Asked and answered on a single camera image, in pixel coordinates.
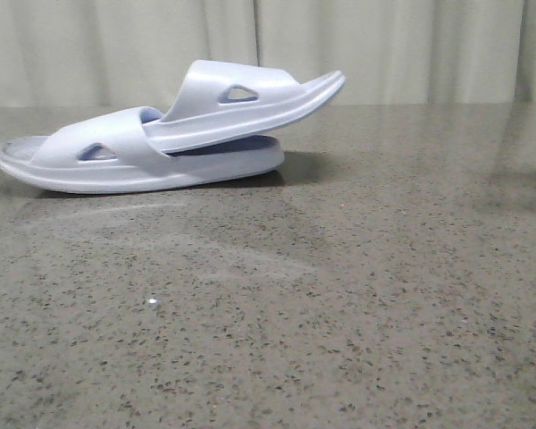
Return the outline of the grey-green curtain backdrop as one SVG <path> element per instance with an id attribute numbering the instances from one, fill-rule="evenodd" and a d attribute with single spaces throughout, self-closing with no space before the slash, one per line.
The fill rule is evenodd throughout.
<path id="1" fill-rule="evenodd" d="M 0 1 L 0 107 L 169 105 L 213 59 L 343 105 L 536 102 L 536 1 Z"/>

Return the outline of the light blue slipper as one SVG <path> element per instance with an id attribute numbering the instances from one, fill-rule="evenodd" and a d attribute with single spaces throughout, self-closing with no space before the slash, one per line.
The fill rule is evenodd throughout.
<path id="1" fill-rule="evenodd" d="M 308 116 L 345 81 L 341 71 L 301 84 L 281 69 L 197 60 L 169 111 L 143 128 L 164 153 L 241 139 Z"/>
<path id="2" fill-rule="evenodd" d="M 252 136 L 175 155 L 148 129 L 162 112 L 134 107 L 76 122 L 50 136 L 0 145 L 0 168 L 41 189 L 111 194 L 174 189 L 253 176 L 284 161 L 277 139 Z"/>

